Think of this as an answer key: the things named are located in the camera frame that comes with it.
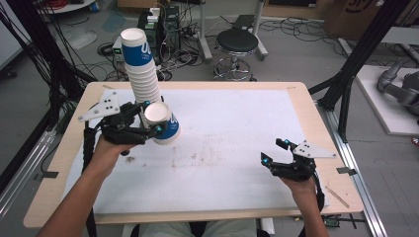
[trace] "person's arm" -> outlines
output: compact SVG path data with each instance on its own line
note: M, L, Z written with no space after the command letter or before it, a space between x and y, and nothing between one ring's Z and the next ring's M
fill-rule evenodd
M111 174L121 152L133 145L114 145L99 138L92 161L38 236L81 236L99 189Z
M301 211L302 218L304 219L305 236L329 236L317 206L314 181L312 179L304 182L296 182L288 179L281 180L292 191L293 199Z

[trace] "wooden table frame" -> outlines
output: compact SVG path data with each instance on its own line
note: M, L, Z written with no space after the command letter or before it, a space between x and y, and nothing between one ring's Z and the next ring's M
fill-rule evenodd
M160 82L164 90L287 90L293 102L295 113L307 141L339 154L316 106L304 84L299 82ZM101 98L106 89L130 89L128 82L90 83L66 129L61 143L48 167L59 172L56 179L43 179L40 188L24 219L27 227L42 227L61 202L70 167L82 144L84 122L78 117L85 114ZM317 169L321 174L324 192L329 205L322 213L361 212L363 204L350 177L339 174L336 168L344 167L342 159L317 159ZM298 215L297 209L248 209L237 211L202 211L174 213L130 213L96 214L98 224L123 224L161 221L188 221L234 218L262 218Z

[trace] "black stool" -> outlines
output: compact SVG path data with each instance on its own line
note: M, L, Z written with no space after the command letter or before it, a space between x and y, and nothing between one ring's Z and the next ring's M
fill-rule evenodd
M252 54L256 51L258 43L258 39L246 30L230 29L221 32L216 37L216 47L231 57L222 58L213 67L214 79L241 81L248 78L253 81L249 64L237 57Z

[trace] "chair base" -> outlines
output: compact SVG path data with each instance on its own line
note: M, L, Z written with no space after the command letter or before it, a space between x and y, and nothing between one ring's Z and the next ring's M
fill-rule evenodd
M222 58L213 67L213 79L223 78L228 81L242 81L245 79L251 80L253 73L250 71L250 66L237 56Z

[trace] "white board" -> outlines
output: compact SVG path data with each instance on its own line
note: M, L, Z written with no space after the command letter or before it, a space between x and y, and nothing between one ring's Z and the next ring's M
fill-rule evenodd
M133 102L130 90L117 91ZM96 213L139 213L295 207L291 192L260 163L292 155L276 138L304 141L287 91L163 90L182 134L172 145L149 140L120 157L95 202ZM65 193L80 176L82 149Z
M365 65L358 73L357 81L387 134L418 135L419 125L417 124L417 120L419 117L410 114L394 97L377 90L378 78L387 69L388 67ZM401 87L404 76L418 70L400 68L397 73L397 78L394 79L392 84Z

